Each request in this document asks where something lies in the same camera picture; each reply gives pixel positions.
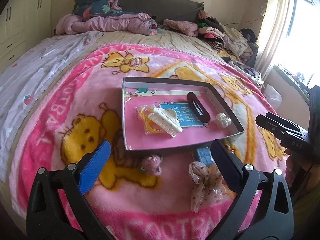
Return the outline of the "right hand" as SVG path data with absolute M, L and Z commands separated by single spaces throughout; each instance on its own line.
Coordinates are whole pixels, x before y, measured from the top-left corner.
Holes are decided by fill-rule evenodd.
M 305 186 L 306 191 L 310 192 L 319 184 L 319 165 L 313 164 L 292 150 L 286 149 L 285 153 L 289 156 L 286 160 L 285 179 L 289 187 L 292 187 L 295 180 L 298 178 L 298 171 L 302 168 L 304 172 L 310 175 Z

